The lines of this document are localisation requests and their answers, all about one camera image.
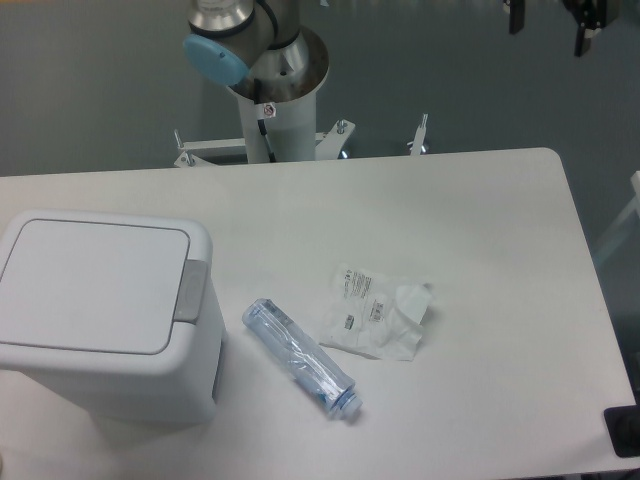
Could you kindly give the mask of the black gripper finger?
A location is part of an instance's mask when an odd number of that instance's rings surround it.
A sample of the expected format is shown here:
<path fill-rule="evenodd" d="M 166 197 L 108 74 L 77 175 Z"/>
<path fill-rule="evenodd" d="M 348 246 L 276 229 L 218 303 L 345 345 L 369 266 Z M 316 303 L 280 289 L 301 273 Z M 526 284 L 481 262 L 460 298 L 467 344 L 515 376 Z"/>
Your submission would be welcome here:
<path fill-rule="evenodd" d="M 595 24 L 580 22 L 577 25 L 576 39 L 574 44 L 574 56 L 582 57 L 583 55 L 585 55 L 590 50 L 593 39 L 600 33 L 601 30 L 602 25 L 600 22 L 596 22 Z"/>
<path fill-rule="evenodd" d="M 508 15 L 508 32 L 518 34 L 525 26 L 526 1 L 503 0 L 503 10 Z"/>

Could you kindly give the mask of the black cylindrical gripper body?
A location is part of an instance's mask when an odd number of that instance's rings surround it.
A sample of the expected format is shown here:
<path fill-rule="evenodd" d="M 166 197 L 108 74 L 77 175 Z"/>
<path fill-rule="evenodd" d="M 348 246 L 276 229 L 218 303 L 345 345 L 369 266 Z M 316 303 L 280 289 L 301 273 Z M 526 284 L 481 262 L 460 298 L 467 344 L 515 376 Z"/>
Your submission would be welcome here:
<path fill-rule="evenodd" d="M 606 28 L 620 13 L 620 0 L 563 0 L 578 26 Z"/>

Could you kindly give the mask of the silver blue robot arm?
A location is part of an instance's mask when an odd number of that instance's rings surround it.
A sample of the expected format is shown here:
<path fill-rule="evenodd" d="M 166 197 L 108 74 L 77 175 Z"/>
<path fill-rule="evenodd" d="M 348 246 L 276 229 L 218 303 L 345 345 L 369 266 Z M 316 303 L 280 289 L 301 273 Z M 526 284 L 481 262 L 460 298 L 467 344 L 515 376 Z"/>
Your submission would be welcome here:
<path fill-rule="evenodd" d="M 192 1 L 187 20 L 192 67 L 253 103 L 295 101 L 326 80 L 327 47 L 301 24 L 298 1 Z"/>

